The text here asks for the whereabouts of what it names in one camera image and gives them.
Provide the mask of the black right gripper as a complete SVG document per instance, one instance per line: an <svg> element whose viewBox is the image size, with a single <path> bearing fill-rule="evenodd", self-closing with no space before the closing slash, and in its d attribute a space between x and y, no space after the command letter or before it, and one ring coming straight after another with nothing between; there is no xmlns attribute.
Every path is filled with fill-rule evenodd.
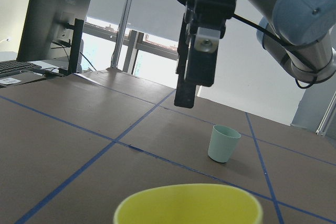
<svg viewBox="0 0 336 224"><path fill-rule="evenodd" d="M214 83L219 39L231 19L236 0L177 0L185 7L178 40L178 75L174 105L194 106L197 86Z"/></svg>

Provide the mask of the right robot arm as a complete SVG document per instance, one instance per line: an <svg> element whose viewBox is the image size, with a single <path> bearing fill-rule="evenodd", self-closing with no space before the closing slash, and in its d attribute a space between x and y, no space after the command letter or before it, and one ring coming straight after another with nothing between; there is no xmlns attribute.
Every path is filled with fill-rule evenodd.
<svg viewBox="0 0 336 224"><path fill-rule="evenodd" d="M262 47L301 89L335 74L330 29L335 0L248 0L261 14L255 25ZM237 0L135 0L131 26L178 39L178 75L174 104L192 108L197 86L214 83L219 41Z"/></svg>

